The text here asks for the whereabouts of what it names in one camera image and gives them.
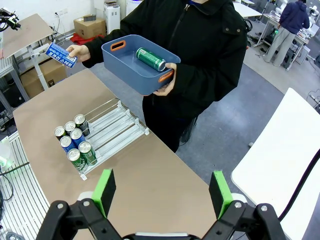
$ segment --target metal shelf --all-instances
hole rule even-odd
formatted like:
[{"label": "metal shelf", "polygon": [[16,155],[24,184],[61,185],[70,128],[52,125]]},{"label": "metal shelf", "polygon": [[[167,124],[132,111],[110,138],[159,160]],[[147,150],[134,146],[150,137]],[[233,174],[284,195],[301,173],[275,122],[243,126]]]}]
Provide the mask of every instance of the metal shelf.
[{"label": "metal shelf", "polygon": [[[4,138],[2,142],[10,144],[14,158],[12,167],[6,172],[28,162],[17,131]],[[7,232],[17,233],[26,240],[34,240],[49,209],[48,200],[30,164],[5,176],[12,184],[13,197],[3,203],[3,216],[0,222],[3,229],[0,230],[0,240],[6,239]],[[0,185],[3,197],[8,199],[11,187],[3,176],[0,176]]]},{"label": "metal shelf", "polygon": [[85,118],[89,122],[90,130],[85,139],[91,143],[97,163],[89,165],[85,171],[80,172],[83,180],[87,179],[88,173],[137,138],[149,134],[149,129],[117,98],[87,113]]}]

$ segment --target white table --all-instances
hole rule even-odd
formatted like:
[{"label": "white table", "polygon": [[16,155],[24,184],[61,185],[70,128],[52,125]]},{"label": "white table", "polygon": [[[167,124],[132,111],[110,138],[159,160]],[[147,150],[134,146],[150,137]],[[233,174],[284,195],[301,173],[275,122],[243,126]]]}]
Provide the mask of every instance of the white table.
[{"label": "white table", "polygon": [[[269,203],[279,216],[320,148],[320,115],[292,88],[263,132],[231,174],[254,204]],[[320,192],[318,162],[281,222],[291,240],[301,240]]]},{"label": "white table", "polygon": [[233,6],[235,10],[243,17],[243,18],[248,18],[248,17],[255,17],[255,16],[261,16],[262,14],[242,3],[239,2],[234,2]]},{"label": "white table", "polygon": [[242,2],[244,2],[247,6],[249,6],[249,4],[255,4],[253,1],[250,0],[241,0]]}]

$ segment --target blue plastic basket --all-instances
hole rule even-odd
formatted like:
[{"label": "blue plastic basket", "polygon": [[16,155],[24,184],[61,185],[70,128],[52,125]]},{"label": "blue plastic basket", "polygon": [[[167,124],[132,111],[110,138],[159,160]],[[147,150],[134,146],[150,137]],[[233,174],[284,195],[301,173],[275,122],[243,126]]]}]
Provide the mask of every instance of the blue plastic basket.
[{"label": "blue plastic basket", "polygon": [[139,48],[146,48],[167,63],[180,63],[180,58],[139,35],[128,35],[102,45],[104,67],[142,95],[150,95],[168,84],[172,69],[158,72],[137,59]]}]

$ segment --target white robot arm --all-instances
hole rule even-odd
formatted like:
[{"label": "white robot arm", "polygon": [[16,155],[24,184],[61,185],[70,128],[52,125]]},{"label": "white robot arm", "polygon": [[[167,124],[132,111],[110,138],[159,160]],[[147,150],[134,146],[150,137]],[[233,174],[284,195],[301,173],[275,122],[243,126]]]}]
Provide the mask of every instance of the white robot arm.
[{"label": "white robot arm", "polygon": [[316,23],[316,18],[319,15],[319,11],[317,10],[317,6],[309,7],[310,8],[310,16],[309,16],[309,21],[310,21],[310,27]]},{"label": "white robot arm", "polygon": [[277,7],[275,9],[275,11],[278,13],[278,14],[282,14],[282,12],[284,11],[284,9],[286,8],[287,4],[288,4],[288,1],[287,0],[280,0],[282,2],[281,6],[280,7]]}]

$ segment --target orange basket handle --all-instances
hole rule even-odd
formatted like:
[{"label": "orange basket handle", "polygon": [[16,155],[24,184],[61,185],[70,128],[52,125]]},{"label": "orange basket handle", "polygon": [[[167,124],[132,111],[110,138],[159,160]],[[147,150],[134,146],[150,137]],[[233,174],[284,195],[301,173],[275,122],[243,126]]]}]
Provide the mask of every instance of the orange basket handle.
[{"label": "orange basket handle", "polygon": [[164,80],[167,80],[168,78],[170,78],[172,75],[174,74],[174,70],[171,70],[170,72],[167,72],[165,75],[162,75],[159,78],[159,83],[162,83]]},{"label": "orange basket handle", "polygon": [[115,42],[115,43],[111,44],[110,50],[111,50],[111,52],[114,52],[116,50],[124,48],[125,46],[126,46],[126,41],[125,40],[118,41],[118,42]]}]

